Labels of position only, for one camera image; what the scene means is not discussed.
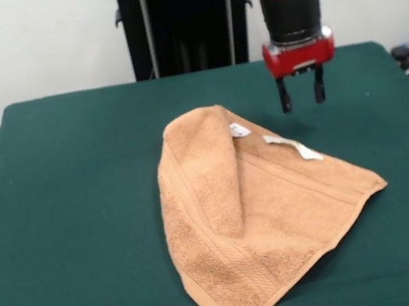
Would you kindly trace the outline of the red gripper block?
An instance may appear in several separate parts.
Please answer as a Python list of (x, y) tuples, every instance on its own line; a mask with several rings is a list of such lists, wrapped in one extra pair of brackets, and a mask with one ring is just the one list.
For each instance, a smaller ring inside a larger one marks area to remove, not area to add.
[(280, 104), (282, 104), (284, 113), (291, 112), (293, 108), (284, 77), (294, 75), (296, 72), (308, 67), (315, 66), (315, 100), (318, 104), (325, 101), (324, 69), (322, 64), (329, 62), (333, 58), (335, 55), (334, 48), (333, 32), (327, 25), (322, 26), (318, 36), (309, 39), (309, 41), (287, 46), (275, 44), (264, 44), (262, 46), (263, 60), (265, 60), (269, 72), (276, 79)]

